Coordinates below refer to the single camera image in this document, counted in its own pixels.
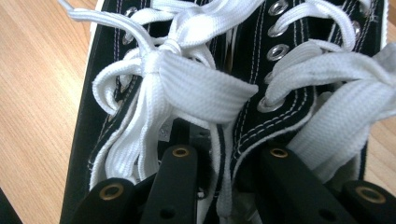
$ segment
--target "metal eyelet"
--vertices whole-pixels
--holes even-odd
[[[136,11],[137,11],[137,7],[130,7],[128,9],[126,9],[124,15],[126,17],[131,17],[132,15],[134,15],[134,13],[136,13]]]
[[[265,76],[264,78],[264,83],[270,84],[273,78],[274,78],[274,73],[273,72],[268,73],[267,76]]]
[[[262,97],[262,99],[257,104],[257,110],[261,113],[273,112],[273,111],[278,110],[284,103],[285,103],[285,100],[283,99],[274,105],[268,105],[266,103],[266,98]]]
[[[124,16],[131,17],[132,15],[134,15],[134,13],[136,13],[136,11],[137,11],[137,7],[130,7],[128,9],[126,9],[126,11],[124,13]],[[131,44],[131,42],[133,40],[134,40],[133,38],[127,39],[126,35],[124,35],[124,37],[122,38],[122,44],[123,45],[129,45],[129,44]]]
[[[270,9],[268,9],[268,14],[270,16],[277,16],[282,14],[288,6],[289,4],[285,0],[279,0],[271,5]]]
[[[122,38],[122,44],[123,45],[129,45],[129,44],[131,44],[132,41],[134,41],[134,39],[133,38],[127,39],[126,35],[124,35],[124,37]]]
[[[268,29],[268,33],[267,33],[268,36],[270,36],[270,37],[277,37],[277,36],[283,35],[283,33],[285,33],[285,32],[288,30],[289,26],[285,27],[284,29],[282,29],[282,30],[279,31],[279,32],[276,32],[276,31],[274,30],[274,28],[275,28],[275,26],[273,25],[273,26],[271,26],[270,29]]]
[[[267,59],[269,61],[277,61],[289,52],[289,46],[284,44],[279,44],[271,48],[267,53]]]
[[[361,36],[361,25],[357,21],[353,21],[352,26],[355,30],[356,39],[358,39]]]

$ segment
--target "white stitching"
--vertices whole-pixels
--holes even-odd
[[[296,1],[295,1],[295,0],[293,0],[293,6],[294,6],[294,7],[296,6]],[[294,47],[296,47],[296,46],[298,45],[298,44],[297,44],[297,27],[296,27],[296,22],[293,23],[293,31],[294,31],[294,34],[293,34]]]
[[[309,34],[311,34],[310,32],[309,32],[309,24],[308,24],[308,21],[305,21],[305,23],[307,24],[307,26],[306,27],[304,27],[304,24],[302,23],[301,25],[303,26],[302,27],[302,31],[301,31],[301,33],[302,33],[302,36],[303,36],[303,41],[305,40],[305,35],[304,35],[304,28],[305,28],[305,31],[306,31],[306,33],[308,34],[308,38],[309,38]]]
[[[214,49],[213,49],[213,57],[216,56],[216,50],[218,49],[218,40],[219,40],[219,37],[216,36],[215,45],[214,45]]]
[[[302,25],[302,26],[301,26],[302,41],[304,41],[304,34],[303,34],[303,32],[304,32],[304,27],[303,27],[303,25]],[[294,42],[295,42],[295,43],[297,42],[296,32],[294,32]],[[297,99],[298,99],[298,94],[297,94],[297,91],[296,91],[296,92],[295,92],[295,99],[294,99],[294,101],[293,101],[293,104],[292,104],[291,108],[290,108],[287,112],[285,112],[284,114],[280,115],[279,117],[275,117],[275,118],[273,118],[273,119],[271,119],[271,120],[265,121],[263,124],[260,124],[260,125],[256,126],[255,128],[250,129],[247,133],[245,133],[244,135],[240,136],[239,140],[237,141],[238,144],[235,144],[235,145],[234,145],[234,147],[237,147],[237,152],[239,153],[239,155],[242,154],[242,153],[240,152],[240,149],[241,149],[242,145],[244,145],[244,144],[246,143],[246,141],[248,141],[248,140],[251,139],[252,137],[256,136],[257,134],[262,133],[262,132],[265,131],[266,129],[268,129],[268,128],[270,128],[270,127],[272,127],[272,126],[278,124],[279,122],[281,122],[281,121],[283,121],[283,120],[285,120],[285,119],[290,118],[291,116],[293,116],[293,115],[296,114],[297,112],[299,112],[299,111],[301,110],[301,108],[305,105],[306,100],[307,100],[306,89],[304,89],[304,99],[303,99],[303,102],[300,104],[300,107],[299,107],[297,110],[293,111],[293,108],[296,106]],[[283,118],[282,120],[279,120],[278,122],[275,122],[274,124],[269,124],[267,127],[264,127],[263,129],[261,129],[261,130],[259,130],[259,131],[257,132],[257,130],[260,129],[260,127],[263,127],[264,125],[266,125],[266,124],[268,124],[268,123],[271,123],[271,122],[273,122],[273,121],[275,121],[275,120],[277,120],[277,119],[281,119],[282,117],[285,117],[285,118]]]
[[[121,1],[117,1],[117,13],[121,14],[122,11],[122,0]],[[117,32],[117,39],[115,39],[114,41],[117,43],[117,58],[114,61],[118,61],[120,59],[120,29],[116,29]],[[116,89],[115,89],[115,96],[117,94],[117,92],[119,92],[120,89],[120,77],[117,77],[116,80]]]
[[[256,135],[258,135],[258,134],[264,132],[264,131],[267,130],[268,128],[271,128],[271,127],[277,125],[278,123],[283,122],[283,121],[285,121],[286,119],[291,118],[293,115],[295,115],[296,113],[298,113],[298,112],[303,108],[303,106],[305,105],[305,103],[306,103],[306,101],[307,101],[307,98],[308,98],[308,94],[307,94],[306,88],[304,88],[304,99],[303,99],[303,102],[300,104],[300,107],[297,108],[297,110],[293,110],[293,108],[296,106],[297,100],[298,100],[298,93],[297,93],[297,91],[294,91],[294,93],[295,93],[295,98],[294,98],[294,102],[293,102],[293,105],[291,106],[290,110],[288,110],[288,111],[285,112],[284,114],[280,115],[279,117],[275,117],[275,118],[273,118],[273,119],[271,119],[271,120],[265,121],[263,124],[257,126],[255,129],[252,129],[252,130],[250,130],[249,132],[247,132],[246,134],[244,134],[243,137],[249,135],[249,134],[252,133],[253,131],[255,132],[254,134],[252,134],[251,136],[249,136],[247,139],[245,139],[242,143],[239,143],[239,147],[238,147],[238,150],[237,150],[238,153],[239,153],[239,155],[241,155],[241,154],[243,153],[243,152],[241,153],[239,149],[240,149],[240,148],[242,147],[242,145],[244,145],[248,140],[250,140],[251,138],[255,137]]]
[[[120,6],[119,6],[119,4],[120,4],[120,0],[117,0],[117,9],[116,9],[116,12],[117,13],[120,13]],[[118,50],[118,48],[117,48],[117,40],[119,39],[119,37],[118,37],[118,30],[119,29],[115,29],[114,30],[114,47],[113,47],[113,50],[114,50],[114,56],[113,56],[113,61],[114,62],[116,62],[117,60],[118,60],[118,52],[117,52],[117,50]]]
[[[350,15],[352,14],[352,11],[356,7],[356,3],[357,2],[355,2],[355,4],[353,4],[352,2],[353,1],[349,1],[348,2],[348,5],[347,5],[346,10],[345,10],[345,13],[347,13],[348,17],[350,17]],[[337,45],[341,45],[341,30],[340,29],[338,29],[337,36],[334,39],[334,43],[337,44]]]
[[[251,68],[250,68],[250,80],[251,80],[251,77],[253,76],[253,67],[254,67],[254,63],[255,63],[255,61],[254,61],[254,55],[255,55],[255,53],[256,53],[257,30],[258,30],[259,21],[260,21],[260,15],[261,15],[262,12],[263,12],[264,5],[265,5],[265,2],[264,2],[264,4],[262,4],[262,5],[260,6],[259,16],[258,16],[257,21],[256,21],[256,29],[255,29],[255,31],[254,31],[254,42],[253,42],[254,44],[253,44],[253,55],[252,55],[252,57],[251,57],[252,65],[251,65]],[[242,128],[241,128],[241,129],[239,129],[239,126],[241,125],[241,118],[242,118],[242,117],[243,117],[243,121],[245,122],[246,113],[248,112],[249,104],[250,104],[250,100],[247,101],[247,104],[246,104],[246,106],[245,106],[243,112],[241,112],[241,113],[239,114],[239,116],[238,116],[238,121],[236,122],[236,127],[235,127],[235,129],[234,129],[234,131],[233,131],[233,142],[234,142],[234,143],[236,143],[235,140],[236,140],[236,134],[237,134],[237,132],[238,132],[238,131],[240,132],[240,133],[239,133],[239,136],[242,135],[243,125],[242,125]]]
[[[131,94],[132,90],[134,89],[134,84],[136,83],[136,81],[137,81],[137,77],[134,77],[134,78],[133,78],[133,83],[132,83],[130,89],[128,90],[128,92],[127,92],[127,94],[126,94],[125,99],[128,99],[129,95]],[[121,104],[121,106],[120,106],[119,111],[124,107],[125,104],[126,104],[126,101],[123,101],[122,104]],[[106,134],[108,133],[108,131],[111,129],[111,127],[113,127],[113,125],[114,125],[115,122],[116,122],[116,118],[114,118],[114,119],[111,121],[110,126],[108,126],[107,129],[106,129],[104,132],[102,132],[103,135],[101,135],[101,136],[99,137],[99,139],[98,139],[98,141],[97,141],[97,144],[98,144],[100,141],[102,141],[102,139],[105,137],[105,135],[106,135]]]
[[[374,13],[375,9],[376,9],[376,6],[378,5],[378,1],[376,0],[372,4],[373,4],[373,7],[372,7],[373,10],[372,11]],[[362,34],[362,38],[360,39],[360,42],[358,43],[358,46],[359,46],[358,52],[361,52],[361,48],[363,46],[363,42],[366,39],[366,36],[367,36],[366,34],[367,34],[368,30],[370,29],[371,23],[372,23],[372,14],[370,14],[370,16],[366,20],[366,23],[364,23],[364,27],[363,27],[364,31],[363,31],[363,34]]]
[[[262,5],[262,7],[260,8],[260,11],[262,12],[262,16],[261,16],[261,25],[260,25],[260,40],[262,40],[262,23],[263,23],[263,19],[264,19],[264,14],[265,13],[263,13],[264,12],[264,10],[263,9],[265,9],[265,5],[266,5],[266,1],[264,2],[264,4]],[[256,49],[256,36],[257,36],[257,28],[258,28],[258,25],[259,25],[259,18],[257,19],[257,23],[256,23],[256,30],[255,30],[255,38],[254,38],[254,49]],[[261,53],[261,49],[262,49],[262,42],[260,41],[259,42],[259,48],[258,48],[258,54],[260,54]],[[252,66],[251,66],[251,70],[250,70],[250,80],[249,80],[249,83],[251,83],[251,81],[252,81],[252,78],[253,78],[253,70],[254,70],[254,62],[255,62],[255,53],[254,53],[255,51],[253,51],[253,55],[252,55]],[[254,80],[256,80],[256,77],[257,77],[257,75],[259,74],[259,64],[260,64],[260,61],[258,60],[257,61],[257,66],[256,66],[256,76],[254,77]],[[250,100],[247,102],[247,107],[245,108],[245,115],[244,115],[244,119],[243,119],[243,121],[242,121],[242,126],[241,126],[241,130],[240,130],[240,133],[239,133],[239,139],[241,139],[241,135],[242,135],[242,131],[244,131],[244,127],[245,127],[245,121],[246,121],[246,118],[247,118],[247,114],[248,114],[248,107],[249,107],[249,105],[250,105]]]

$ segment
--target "wooden floor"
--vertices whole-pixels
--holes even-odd
[[[390,2],[388,35],[396,41]],[[0,1],[0,187],[24,223],[59,222],[89,27],[55,0]],[[366,177],[396,194],[396,119],[374,126]]]

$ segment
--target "shoelace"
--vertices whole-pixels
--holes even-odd
[[[114,116],[119,109],[113,97],[116,76],[124,76],[123,80],[129,75],[144,78],[134,117],[107,156],[107,177],[122,177],[136,183],[155,173],[158,170],[158,131],[168,118],[182,117],[205,128],[209,124],[228,123],[257,91],[256,86],[214,70],[205,43],[245,20],[261,1],[213,1],[203,7],[188,8],[178,5],[179,1],[160,1],[156,7],[168,12],[148,9],[136,12],[133,19],[73,9],[64,0],[60,3],[72,19],[120,28],[126,31],[126,38],[133,36],[138,42],[138,49],[105,68],[93,83],[98,104]],[[180,9],[183,13],[174,17],[167,38],[152,39],[140,25],[143,22],[135,21],[137,15],[147,12],[151,17],[142,17],[144,22],[167,20],[171,17],[169,12]],[[155,44],[159,43],[162,45],[156,48]],[[181,56],[198,59],[209,67]],[[138,172],[134,169],[134,161],[138,161]]]
[[[369,1],[361,2],[365,8],[370,5]],[[344,45],[338,48],[310,40],[292,50],[266,79],[269,86],[259,107],[264,111],[277,107],[291,91],[301,87],[347,82],[288,145],[325,182],[359,154],[375,121],[396,114],[396,69],[390,65],[396,63],[396,45],[387,46],[373,59],[350,52],[355,34],[341,9],[322,0],[307,0],[296,8],[278,20],[275,32],[286,29],[301,15],[332,17],[340,27]],[[337,52],[323,54],[323,49]]]

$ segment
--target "black sneaker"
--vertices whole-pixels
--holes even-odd
[[[370,126],[394,114],[396,46],[381,50],[387,11],[376,0],[274,0],[238,26],[232,75],[259,93],[233,126],[234,186],[252,189],[241,166],[267,147],[288,147],[337,189],[363,178]],[[245,208],[254,218],[254,206]]]
[[[78,113],[78,124],[70,159],[61,222],[70,222],[78,207],[78,204],[89,193],[91,188],[93,188],[100,181],[114,176],[109,175],[108,172],[105,171],[105,166],[110,166],[111,170],[113,167],[117,167],[118,165],[125,165],[125,162],[123,161],[115,161],[113,166],[106,165],[106,162],[114,161],[109,159],[108,155],[111,155],[112,153],[110,149],[116,144],[124,145],[125,139],[125,141],[129,141],[129,137],[124,138],[123,135],[127,134],[128,130],[131,128],[133,129],[136,127],[135,125],[132,125],[131,127],[131,123],[134,122],[134,115],[139,115],[141,112],[136,112],[136,110],[139,110],[139,106],[141,106],[139,103],[145,101],[145,99],[139,98],[140,96],[144,95],[144,93],[141,93],[142,89],[150,88],[150,84],[152,84],[150,81],[155,81],[154,79],[157,78],[151,77],[153,79],[148,79],[149,81],[147,81],[145,84],[142,77],[130,76],[130,74],[140,73],[140,65],[142,64],[142,66],[146,69],[146,66],[149,66],[147,65],[149,62],[146,63],[146,61],[138,62],[142,64],[131,65],[132,68],[128,68],[131,69],[129,71],[125,70],[119,74],[111,74],[111,76],[104,76],[104,74],[108,74],[107,72],[112,70],[111,68],[113,68],[112,66],[114,66],[114,64],[119,65],[123,63],[121,58],[124,57],[124,59],[131,60],[134,63],[135,61],[139,61],[139,54],[146,56],[146,52],[143,52],[142,50],[147,48],[150,50],[155,50],[158,46],[160,46],[159,48],[163,49],[164,51],[169,50],[175,54],[182,54],[182,56],[196,61],[192,64],[189,64],[191,60],[183,58],[180,59],[177,57],[182,65],[183,63],[187,63],[185,68],[182,67],[177,70],[183,70],[183,76],[189,77],[186,80],[183,80],[183,77],[180,75],[175,75],[177,79],[171,83],[168,83],[168,85],[172,87],[173,85],[180,84],[177,83],[179,79],[187,81],[187,83],[181,83],[183,86],[180,88],[171,88],[171,90],[181,91],[182,94],[179,94],[179,92],[169,93],[167,91],[165,91],[164,94],[173,94],[170,96],[170,98],[172,98],[170,100],[173,100],[171,104],[178,104],[179,101],[177,98],[182,98],[184,102],[192,103],[193,110],[191,110],[189,105],[181,105],[180,108],[175,109],[172,116],[181,117],[190,121],[191,123],[194,123],[195,126],[202,126],[211,130],[210,136],[212,138],[212,142],[214,142],[211,145],[214,145],[215,148],[211,148],[210,154],[212,155],[212,161],[215,161],[215,165],[213,167],[215,171],[209,173],[210,181],[206,181],[209,182],[209,189],[204,190],[205,196],[203,196],[203,199],[198,205],[200,207],[199,210],[202,211],[199,212],[198,219],[202,222],[205,219],[206,212],[209,209],[211,202],[213,201],[213,197],[216,194],[215,192],[219,191],[221,186],[221,179],[218,178],[219,173],[223,172],[222,164],[224,163],[224,159],[222,159],[224,155],[221,153],[222,150],[224,150],[223,141],[221,140],[223,139],[221,136],[222,129],[216,124],[209,125],[207,120],[212,122],[217,122],[217,120],[220,120],[220,122],[225,122],[228,121],[230,117],[235,117],[239,111],[239,108],[242,107],[243,103],[248,99],[248,97],[254,94],[256,90],[254,86],[243,83],[233,77],[227,76],[215,70],[215,68],[221,70],[224,67],[226,55],[225,52],[228,42],[226,40],[227,35],[223,35],[223,33],[232,27],[220,26],[219,29],[217,26],[215,27],[216,29],[204,30],[202,32],[202,34],[204,34],[203,36],[199,36],[202,35],[201,32],[197,33],[197,30],[195,30],[198,38],[201,38],[201,40],[199,40],[202,42],[200,43],[201,46],[196,46],[197,44],[195,42],[188,41],[180,44],[173,40],[166,40],[166,36],[169,33],[169,26],[171,24],[171,22],[166,21],[172,20],[179,11],[182,11],[185,8],[191,6],[195,7],[196,5],[191,2],[169,1],[166,3],[163,1],[159,5],[156,5],[155,2],[150,3],[149,1],[104,1],[102,11],[112,12],[113,14],[96,13],[85,9],[74,10],[65,1],[60,2],[68,10],[69,15],[75,20],[96,21],[98,23],[117,27],[117,29],[114,29],[98,25],[95,30],[94,39],[92,40],[84,91],[81,97],[82,100]],[[198,1],[196,4],[203,5],[207,2],[208,1]],[[144,12],[141,10],[148,7],[155,8],[155,12],[154,9],[152,9],[152,11],[146,10]],[[218,7],[206,7],[203,8],[202,11],[200,11],[201,9],[198,8],[197,10],[191,10],[190,14],[187,13],[185,15],[180,15],[179,17],[182,17],[180,19],[181,21],[185,21],[190,17],[194,17],[196,14],[205,15],[206,12],[215,13],[214,10],[217,10],[217,8]],[[121,16],[121,14],[125,14],[127,17],[132,16],[132,18],[129,20],[126,17]],[[137,23],[147,23],[145,28],[148,30],[149,35],[143,30],[143,27]],[[183,27],[179,28],[177,25],[174,27],[176,27],[176,29],[183,30]],[[121,28],[127,30],[129,29],[129,32],[125,33],[121,30]],[[136,35],[134,32],[138,32],[137,35],[140,36],[136,36],[134,38],[132,36],[132,34]],[[185,32],[182,33],[182,35],[190,35],[190,33],[193,34],[193,32]],[[156,63],[155,60],[157,60],[157,57],[163,57],[164,61],[175,57],[173,54],[166,55],[166,57],[164,57],[163,54],[166,53],[167,52],[153,53],[152,58],[150,59]],[[203,84],[205,84],[204,88],[202,90],[199,89],[199,86]],[[217,91],[218,89],[222,88],[240,91],[230,92],[230,94],[227,94],[227,92]],[[219,98],[219,102],[210,100],[207,97],[208,95],[213,95],[213,97]],[[213,113],[213,110],[211,109],[204,109],[201,112],[202,116],[200,115],[201,117],[196,118],[194,116],[194,106],[197,108],[205,108],[203,105],[207,105],[213,109],[219,108],[219,111],[217,111],[219,113]],[[169,135],[171,132],[169,126],[172,126],[172,119],[174,117],[165,118],[167,120],[158,120],[158,123],[163,123],[163,127],[154,135],[158,134],[159,136],[151,135],[150,140],[143,138],[143,141],[148,141],[151,146],[150,148],[157,148],[156,139],[163,140],[164,142],[169,141]],[[139,137],[140,134],[141,133],[134,133],[134,136]],[[167,145],[170,145],[170,143],[159,144],[159,147],[166,147]],[[209,154],[209,148],[206,149],[206,154]],[[149,162],[151,162],[151,164],[148,165],[149,171],[144,171],[142,175],[138,173],[140,172],[138,169],[139,164],[145,162],[145,160],[142,160],[141,162],[138,160],[144,158],[144,156],[143,154],[133,156],[134,159],[128,159],[126,162],[128,164],[126,165],[129,167],[132,166],[135,173],[127,176],[121,175],[119,177],[124,177],[134,183],[138,183],[149,175],[153,174],[158,169],[156,150],[150,151],[150,158],[152,160],[149,160]]]

